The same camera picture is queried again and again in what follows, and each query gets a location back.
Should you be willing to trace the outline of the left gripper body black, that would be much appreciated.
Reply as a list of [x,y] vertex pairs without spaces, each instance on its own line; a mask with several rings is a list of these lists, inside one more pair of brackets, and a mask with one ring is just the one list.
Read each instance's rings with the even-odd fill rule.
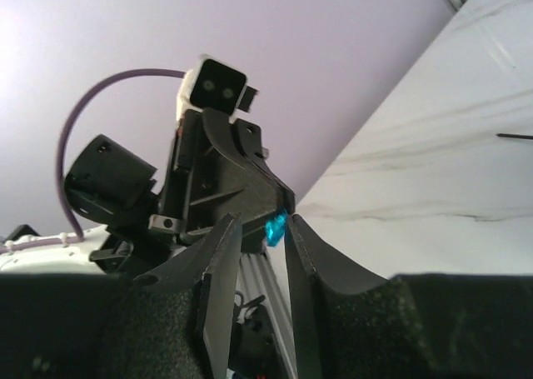
[[[226,216],[216,204],[216,175],[222,158],[203,129],[202,112],[188,110],[178,122],[176,136],[149,231],[168,246],[190,246],[205,237]],[[242,243],[260,246],[265,224],[242,222]]]

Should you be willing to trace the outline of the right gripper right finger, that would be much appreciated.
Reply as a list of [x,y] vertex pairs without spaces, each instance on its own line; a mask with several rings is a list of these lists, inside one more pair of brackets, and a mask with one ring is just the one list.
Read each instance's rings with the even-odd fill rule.
[[336,342],[326,294],[351,297],[387,280],[325,242],[298,214],[288,218],[285,253],[297,375],[333,378]]

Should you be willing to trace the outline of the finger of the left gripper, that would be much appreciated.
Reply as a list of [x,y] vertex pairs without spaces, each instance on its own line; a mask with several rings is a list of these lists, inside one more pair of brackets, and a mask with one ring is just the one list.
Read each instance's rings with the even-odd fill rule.
[[222,214],[237,213],[244,222],[261,225],[280,212],[295,211],[295,193],[267,166],[258,125],[243,119],[231,122],[211,108],[202,113],[202,124],[222,158],[215,198]]

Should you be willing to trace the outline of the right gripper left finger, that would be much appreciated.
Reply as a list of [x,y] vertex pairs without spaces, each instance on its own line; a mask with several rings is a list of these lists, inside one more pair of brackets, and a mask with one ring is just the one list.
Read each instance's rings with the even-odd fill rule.
[[134,282],[156,299],[147,345],[158,378],[223,378],[234,322],[242,224],[227,214],[200,241]]

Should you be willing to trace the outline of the blue fuse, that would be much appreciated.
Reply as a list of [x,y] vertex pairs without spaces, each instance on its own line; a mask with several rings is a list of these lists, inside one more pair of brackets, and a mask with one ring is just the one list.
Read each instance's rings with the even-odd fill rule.
[[264,244],[267,247],[276,247],[285,236],[287,218],[286,210],[281,210],[266,222]]

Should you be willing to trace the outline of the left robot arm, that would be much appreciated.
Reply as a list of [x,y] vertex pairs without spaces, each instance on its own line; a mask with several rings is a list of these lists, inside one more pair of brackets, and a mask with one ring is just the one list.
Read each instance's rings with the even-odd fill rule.
[[159,192],[154,174],[96,137],[63,181],[68,206],[94,228],[40,237],[20,227],[1,247],[2,271],[136,277],[202,240],[227,214],[241,218],[242,250],[258,253],[267,223],[295,208],[293,191],[267,166],[260,128],[213,109],[182,115]]

